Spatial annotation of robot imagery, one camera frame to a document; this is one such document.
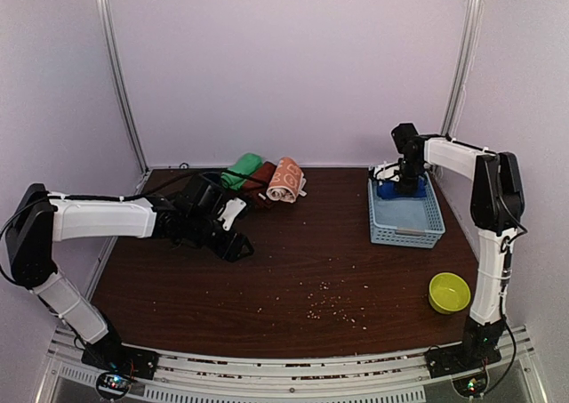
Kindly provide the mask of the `blue towel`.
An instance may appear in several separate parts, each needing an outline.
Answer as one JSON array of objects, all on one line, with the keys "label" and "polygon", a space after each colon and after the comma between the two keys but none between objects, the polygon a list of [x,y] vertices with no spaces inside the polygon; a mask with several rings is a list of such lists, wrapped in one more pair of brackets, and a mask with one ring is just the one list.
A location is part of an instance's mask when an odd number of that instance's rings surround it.
[{"label": "blue towel", "polygon": [[395,181],[380,181],[377,185],[376,195],[385,200],[399,198],[425,198],[426,180],[419,179],[417,190],[411,193],[403,193],[396,189]]}]

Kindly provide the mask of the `light blue plastic basket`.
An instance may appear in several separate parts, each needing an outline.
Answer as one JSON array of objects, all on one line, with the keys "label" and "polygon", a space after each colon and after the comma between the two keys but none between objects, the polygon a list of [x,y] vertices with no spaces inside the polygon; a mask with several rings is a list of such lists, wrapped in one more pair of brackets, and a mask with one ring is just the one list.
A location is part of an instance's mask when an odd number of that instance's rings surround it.
[{"label": "light blue plastic basket", "polygon": [[376,245],[431,249],[445,234],[445,223],[430,178],[425,198],[385,200],[376,195],[379,181],[367,181],[370,241]]}]

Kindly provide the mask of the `orange patterned towel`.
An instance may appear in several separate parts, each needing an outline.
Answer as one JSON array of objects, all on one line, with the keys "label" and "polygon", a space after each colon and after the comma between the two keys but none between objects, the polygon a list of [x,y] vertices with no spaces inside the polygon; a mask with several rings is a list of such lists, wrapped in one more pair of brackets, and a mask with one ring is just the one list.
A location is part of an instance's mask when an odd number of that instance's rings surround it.
[{"label": "orange patterned towel", "polygon": [[266,196],[273,202],[295,203],[298,197],[307,195],[304,187],[306,177],[300,166],[291,157],[282,157],[266,190]]}]

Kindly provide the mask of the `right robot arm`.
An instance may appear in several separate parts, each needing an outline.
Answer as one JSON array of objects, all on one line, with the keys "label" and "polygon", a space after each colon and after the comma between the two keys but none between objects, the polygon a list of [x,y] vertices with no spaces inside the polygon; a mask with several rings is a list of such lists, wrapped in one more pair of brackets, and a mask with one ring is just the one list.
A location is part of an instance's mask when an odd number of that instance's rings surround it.
[{"label": "right robot arm", "polygon": [[525,198],[517,157],[449,136],[420,134],[411,123],[396,126],[391,137],[401,155],[396,192],[410,195],[417,190],[428,165],[472,184],[469,211],[479,238],[477,287],[455,358],[461,367],[474,368],[493,351],[506,328],[514,242],[527,233],[521,224]]}]

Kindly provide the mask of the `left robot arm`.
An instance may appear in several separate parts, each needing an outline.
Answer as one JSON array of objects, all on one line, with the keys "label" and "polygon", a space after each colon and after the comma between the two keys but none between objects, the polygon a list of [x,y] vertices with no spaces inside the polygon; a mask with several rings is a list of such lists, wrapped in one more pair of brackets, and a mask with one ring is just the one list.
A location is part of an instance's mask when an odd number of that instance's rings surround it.
[{"label": "left robot arm", "polygon": [[64,276],[52,245],[79,238],[157,238],[206,247],[227,262],[252,255],[249,239],[233,227],[246,201],[232,197],[217,172],[184,177],[186,186],[172,197],[158,189],[128,197],[66,195],[35,183],[1,228],[10,264],[3,277],[51,308],[109,371],[127,364],[127,350],[111,322]]}]

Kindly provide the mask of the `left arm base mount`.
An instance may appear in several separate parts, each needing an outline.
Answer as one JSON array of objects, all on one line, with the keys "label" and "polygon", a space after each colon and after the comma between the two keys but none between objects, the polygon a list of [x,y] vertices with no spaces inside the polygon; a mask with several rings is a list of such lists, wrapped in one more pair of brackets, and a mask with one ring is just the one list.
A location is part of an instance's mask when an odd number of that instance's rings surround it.
[{"label": "left arm base mount", "polygon": [[81,361],[101,370],[94,387],[103,399],[122,399],[140,380],[152,380],[155,376],[159,361],[157,352],[125,346],[122,355],[118,361],[106,361],[92,346],[83,350]]}]

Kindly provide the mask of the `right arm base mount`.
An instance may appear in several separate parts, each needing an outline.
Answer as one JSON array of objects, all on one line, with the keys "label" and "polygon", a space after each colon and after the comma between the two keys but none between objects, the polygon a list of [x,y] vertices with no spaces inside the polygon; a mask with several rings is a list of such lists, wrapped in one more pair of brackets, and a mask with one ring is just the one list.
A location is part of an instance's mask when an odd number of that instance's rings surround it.
[{"label": "right arm base mount", "polygon": [[461,351],[461,344],[430,347],[424,353],[430,378],[451,376],[453,388],[459,396],[481,398],[490,389],[488,368],[501,361],[501,353],[497,348],[491,348],[481,357],[468,359]]}]

